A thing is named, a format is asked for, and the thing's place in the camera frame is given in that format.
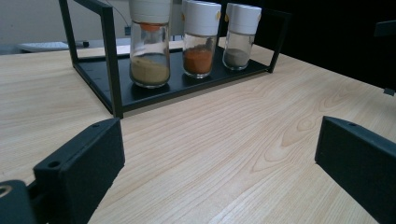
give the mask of white wall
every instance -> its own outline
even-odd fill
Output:
[[[64,24],[57,0],[1,0],[0,44],[65,41]],[[108,0],[131,24],[128,0]],[[102,39],[100,17],[80,4],[69,0],[70,17],[75,38],[79,40]],[[172,35],[181,34],[181,0],[174,0]],[[125,21],[113,9],[116,38],[125,38]]]

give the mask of orange spice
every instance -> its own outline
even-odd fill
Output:
[[[192,74],[206,74],[212,68],[212,52],[209,49],[184,51],[184,69]]]

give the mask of spice jar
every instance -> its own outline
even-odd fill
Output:
[[[170,77],[169,14],[171,0],[130,0],[132,18],[132,81],[144,88],[158,88]]]
[[[262,9],[239,4],[227,4],[225,20],[229,22],[223,53],[223,64],[231,70],[248,66],[250,51],[262,15]]]
[[[212,70],[221,5],[184,0],[183,68],[186,75],[202,78]]]

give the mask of spice rack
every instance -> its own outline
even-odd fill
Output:
[[[223,48],[217,46],[212,72],[208,77],[195,79],[188,77],[183,72],[182,50],[171,49],[171,76],[168,83],[158,89],[149,90],[136,86],[129,78],[129,54],[117,55],[113,8],[97,0],[74,1],[100,16],[105,45],[105,56],[88,58],[78,57],[76,40],[74,38],[67,0],[59,0],[73,67],[87,82],[107,110],[112,113],[115,118],[120,119],[123,118],[124,112],[131,111],[139,107],[156,104],[243,77],[249,77],[264,72],[272,73],[290,23],[289,13],[279,12],[272,9],[264,9],[262,11],[263,15],[270,15],[284,19],[282,30],[280,32],[279,39],[276,42],[276,47],[270,65],[250,60],[246,69],[242,71],[231,71],[222,64]],[[226,6],[227,2],[228,1],[225,0],[221,2],[223,8],[225,8],[224,6]],[[222,13],[221,17],[221,20],[224,21],[224,13]]]

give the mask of wooden table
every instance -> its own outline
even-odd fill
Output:
[[[68,51],[1,56],[0,68],[0,181],[29,184],[37,163],[112,118]],[[125,167],[90,222],[375,223],[314,162],[323,116],[396,141],[394,97],[285,55],[273,74],[129,112]]]

